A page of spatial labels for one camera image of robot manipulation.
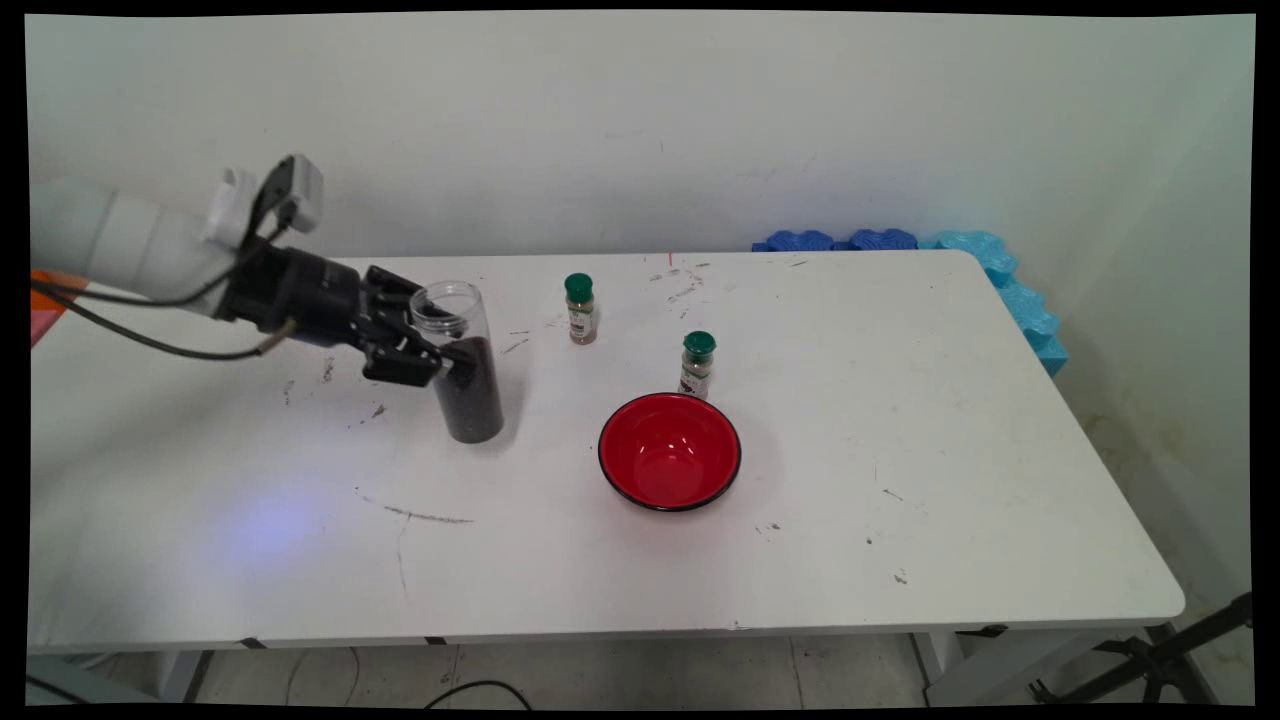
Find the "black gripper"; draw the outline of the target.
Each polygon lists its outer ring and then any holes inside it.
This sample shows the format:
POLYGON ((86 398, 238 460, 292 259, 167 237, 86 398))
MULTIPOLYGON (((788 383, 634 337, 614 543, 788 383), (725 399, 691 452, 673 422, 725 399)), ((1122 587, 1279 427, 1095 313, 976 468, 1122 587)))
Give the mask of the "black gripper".
POLYGON ((266 246, 230 275, 220 319, 248 322, 264 334, 292 320, 292 340, 360 348, 365 378, 425 387, 440 374, 468 374, 479 360, 461 345, 468 329, 461 315, 436 305, 413 310, 413 297, 422 290, 378 265, 361 281, 351 266, 298 249, 266 246), (361 286, 367 309, 362 316, 361 286))

